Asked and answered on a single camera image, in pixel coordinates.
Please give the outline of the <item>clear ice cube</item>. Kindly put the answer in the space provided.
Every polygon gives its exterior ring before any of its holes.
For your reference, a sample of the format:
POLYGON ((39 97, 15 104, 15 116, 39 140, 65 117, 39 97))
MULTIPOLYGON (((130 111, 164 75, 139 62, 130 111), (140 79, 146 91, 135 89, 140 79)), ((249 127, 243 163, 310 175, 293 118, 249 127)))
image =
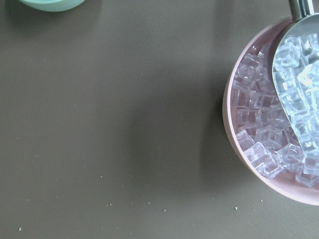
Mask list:
POLYGON ((258 173, 268 179, 273 179, 285 171, 276 157, 261 142, 245 150, 244 154, 258 173))
POLYGON ((236 121, 239 126, 251 124, 254 126, 258 125, 258 118, 261 114, 259 109, 242 108, 236 110, 236 121))
POLYGON ((252 137, 248 134, 246 130, 242 130, 236 134, 237 141, 242 149, 242 151, 245 151, 249 148, 251 148, 255 142, 252 139, 252 137))
POLYGON ((283 129, 268 125, 256 130, 255 142, 262 143, 267 149, 277 151, 288 144, 288 140, 283 129))

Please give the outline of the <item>pink bowl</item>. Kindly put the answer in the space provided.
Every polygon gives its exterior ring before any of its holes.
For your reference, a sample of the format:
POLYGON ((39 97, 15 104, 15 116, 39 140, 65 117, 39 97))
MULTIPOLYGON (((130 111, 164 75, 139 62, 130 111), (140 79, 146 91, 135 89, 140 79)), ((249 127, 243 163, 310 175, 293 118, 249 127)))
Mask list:
POLYGON ((239 66, 242 58, 248 52, 250 52, 253 46, 261 47, 263 44, 268 41, 274 41, 275 37, 290 23, 292 20, 290 18, 284 18, 280 20, 276 24, 272 24, 261 30, 257 35, 255 35, 252 40, 246 45, 246 47, 241 52, 238 57, 234 67, 232 69, 231 74, 226 83, 223 102, 222 102, 222 115, 223 115, 223 123, 224 128, 229 139, 229 142, 236 152, 237 156, 240 160, 245 164, 245 166, 263 183, 267 186, 275 190, 276 192, 288 197, 292 200, 295 200, 300 203, 308 204, 308 205, 319 205, 319 186, 315 185, 314 187, 308 188, 302 186, 302 184, 293 180, 294 175, 292 173, 286 172, 278 175, 274 179, 268 179, 262 175, 260 175, 250 164, 243 150, 241 149, 238 140, 236 138, 236 132, 238 129, 238 124, 235 122, 235 113, 236 108, 232 105, 232 84, 235 77, 235 72, 237 67, 239 66))

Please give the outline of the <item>metal ice scoop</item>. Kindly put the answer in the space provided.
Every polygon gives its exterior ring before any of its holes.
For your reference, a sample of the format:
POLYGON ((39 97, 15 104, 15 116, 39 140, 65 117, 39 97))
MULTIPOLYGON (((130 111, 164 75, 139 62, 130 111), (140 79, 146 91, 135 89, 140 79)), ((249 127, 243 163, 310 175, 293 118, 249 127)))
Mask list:
POLYGON ((293 22, 281 34, 272 77, 305 157, 319 154, 319 15, 310 0, 289 2, 293 22))

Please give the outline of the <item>green bowl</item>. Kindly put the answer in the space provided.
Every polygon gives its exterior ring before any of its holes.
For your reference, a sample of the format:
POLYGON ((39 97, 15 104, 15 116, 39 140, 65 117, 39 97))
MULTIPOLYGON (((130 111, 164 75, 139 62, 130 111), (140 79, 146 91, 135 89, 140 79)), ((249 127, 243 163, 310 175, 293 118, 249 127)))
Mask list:
POLYGON ((48 11, 59 12, 73 9, 85 0, 20 0, 21 3, 32 8, 48 11))

